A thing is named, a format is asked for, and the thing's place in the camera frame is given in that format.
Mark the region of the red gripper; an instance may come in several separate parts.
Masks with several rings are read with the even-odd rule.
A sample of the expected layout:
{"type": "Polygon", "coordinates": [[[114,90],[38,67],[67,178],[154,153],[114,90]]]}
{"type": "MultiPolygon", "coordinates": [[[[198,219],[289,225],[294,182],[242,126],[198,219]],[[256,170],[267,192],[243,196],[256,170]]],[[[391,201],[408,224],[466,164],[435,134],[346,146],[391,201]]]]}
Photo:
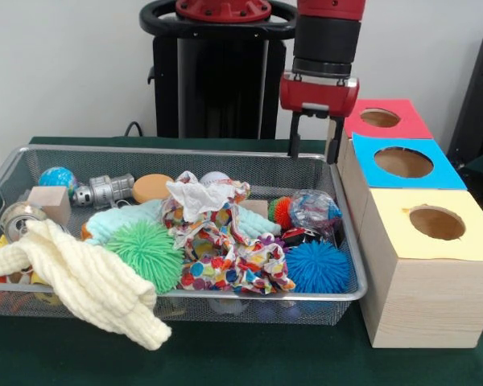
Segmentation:
{"type": "Polygon", "coordinates": [[[299,156],[299,120],[304,110],[327,113],[330,117],[326,141],[326,162],[335,164],[341,145],[344,119],[356,104],[359,79],[306,76],[284,72],[280,80],[280,102],[285,110],[292,112],[291,130],[287,155],[299,156]]]}

